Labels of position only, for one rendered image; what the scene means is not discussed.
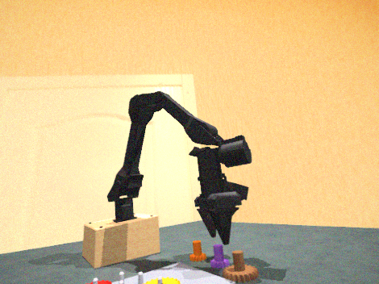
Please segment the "brown gear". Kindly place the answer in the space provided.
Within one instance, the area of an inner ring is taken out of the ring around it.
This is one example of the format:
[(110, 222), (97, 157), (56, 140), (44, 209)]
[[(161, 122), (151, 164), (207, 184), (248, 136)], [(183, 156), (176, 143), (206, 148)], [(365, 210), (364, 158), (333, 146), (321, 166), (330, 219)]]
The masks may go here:
[(259, 277), (258, 269), (255, 266), (245, 265), (242, 251), (234, 251), (233, 253), (233, 265), (225, 267), (223, 269), (223, 277), (233, 282), (250, 282), (255, 281), (255, 278)]

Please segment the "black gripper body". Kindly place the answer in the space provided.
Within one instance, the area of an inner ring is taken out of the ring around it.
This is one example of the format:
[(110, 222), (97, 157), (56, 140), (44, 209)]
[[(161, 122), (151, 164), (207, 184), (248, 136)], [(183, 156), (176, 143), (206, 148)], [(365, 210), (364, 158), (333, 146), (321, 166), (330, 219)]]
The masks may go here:
[(223, 178), (221, 169), (209, 169), (199, 173), (201, 194), (194, 200), (195, 207), (226, 210), (243, 206), (241, 196), (235, 192), (223, 193)]

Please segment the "yellow gear with black stripe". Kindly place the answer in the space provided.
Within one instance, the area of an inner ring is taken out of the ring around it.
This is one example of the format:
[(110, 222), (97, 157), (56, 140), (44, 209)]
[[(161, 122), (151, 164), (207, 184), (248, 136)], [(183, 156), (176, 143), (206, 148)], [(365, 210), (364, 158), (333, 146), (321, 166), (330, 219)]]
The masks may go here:
[[(157, 279), (152, 280), (151, 282), (147, 282), (146, 284), (157, 284)], [(180, 284), (180, 282), (177, 279), (173, 278), (162, 278), (162, 284)]]

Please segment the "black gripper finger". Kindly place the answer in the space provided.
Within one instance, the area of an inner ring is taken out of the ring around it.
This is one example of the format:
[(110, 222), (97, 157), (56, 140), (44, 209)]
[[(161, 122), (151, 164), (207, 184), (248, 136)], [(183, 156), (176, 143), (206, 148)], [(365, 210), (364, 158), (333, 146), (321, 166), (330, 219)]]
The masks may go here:
[(239, 207), (226, 209), (226, 210), (212, 210), (209, 211), (214, 225), (220, 235), (220, 238), (224, 245), (230, 243), (231, 234), (231, 221), (233, 215), (239, 210)]
[(209, 211), (216, 210), (216, 209), (209, 209), (209, 208), (198, 208), (198, 214), (201, 216), (203, 223), (206, 225), (206, 228), (208, 232), (210, 233), (211, 237), (216, 237), (216, 226), (214, 225), (214, 222), (212, 218), (210, 217)]

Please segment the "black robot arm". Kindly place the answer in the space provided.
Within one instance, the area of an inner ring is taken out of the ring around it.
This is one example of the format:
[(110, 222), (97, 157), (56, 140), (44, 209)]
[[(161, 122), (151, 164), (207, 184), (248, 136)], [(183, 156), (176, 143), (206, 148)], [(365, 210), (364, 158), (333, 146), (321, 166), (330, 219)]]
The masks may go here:
[[(218, 146), (217, 148), (194, 146), (190, 151), (190, 156), (197, 157), (198, 172), (222, 169), (221, 164), (231, 168), (252, 163), (252, 152), (245, 136), (240, 135), (225, 140), (218, 134), (215, 126), (195, 117), (169, 94), (162, 91), (136, 94), (130, 98), (128, 105), (131, 127), (123, 167), (116, 173), (113, 185), (107, 195), (108, 202), (115, 203), (115, 219), (113, 221), (116, 223), (137, 219), (137, 216), (134, 216), (132, 198), (139, 197), (144, 178), (139, 171), (144, 135), (154, 112), (161, 109), (167, 111), (182, 125), (187, 136), (195, 144)], [(223, 191), (223, 193), (236, 191), (242, 201), (248, 201), (249, 187), (228, 182), (227, 176), (223, 179)], [(127, 197), (119, 198), (123, 196)]]

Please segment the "orange gear with tall hub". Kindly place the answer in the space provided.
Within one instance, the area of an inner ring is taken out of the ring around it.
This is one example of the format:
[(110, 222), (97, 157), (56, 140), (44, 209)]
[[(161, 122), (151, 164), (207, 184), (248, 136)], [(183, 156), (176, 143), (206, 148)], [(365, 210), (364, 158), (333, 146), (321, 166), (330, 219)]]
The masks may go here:
[(200, 240), (193, 241), (194, 254), (189, 256), (190, 261), (205, 261), (206, 254), (202, 253), (202, 246)]

